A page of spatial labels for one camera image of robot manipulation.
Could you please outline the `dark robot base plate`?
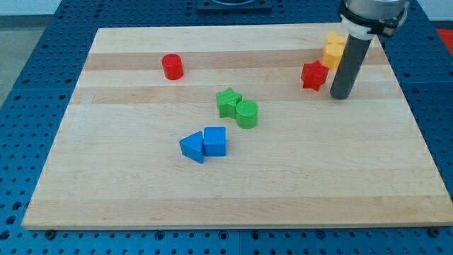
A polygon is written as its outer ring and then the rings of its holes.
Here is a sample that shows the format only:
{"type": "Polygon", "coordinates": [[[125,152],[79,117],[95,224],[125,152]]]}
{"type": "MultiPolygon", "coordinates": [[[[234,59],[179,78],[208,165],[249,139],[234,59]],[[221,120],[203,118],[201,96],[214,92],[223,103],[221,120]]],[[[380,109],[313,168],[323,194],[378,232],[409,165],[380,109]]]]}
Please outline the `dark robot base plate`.
{"type": "Polygon", "coordinates": [[[269,11],[272,0],[196,0],[198,11],[269,11]]]}

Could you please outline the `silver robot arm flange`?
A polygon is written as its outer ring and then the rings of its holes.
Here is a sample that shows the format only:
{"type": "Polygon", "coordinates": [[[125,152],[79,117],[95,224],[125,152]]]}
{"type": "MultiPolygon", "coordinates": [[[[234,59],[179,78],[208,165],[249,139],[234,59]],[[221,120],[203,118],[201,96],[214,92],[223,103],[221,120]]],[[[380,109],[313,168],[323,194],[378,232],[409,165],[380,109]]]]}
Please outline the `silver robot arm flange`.
{"type": "Polygon", "coordinates": [[[405,22],[409,5],[406,0],[342,0],[339,15],[354,38],[371,40],[375,35],[390,38],[405,22]]]}

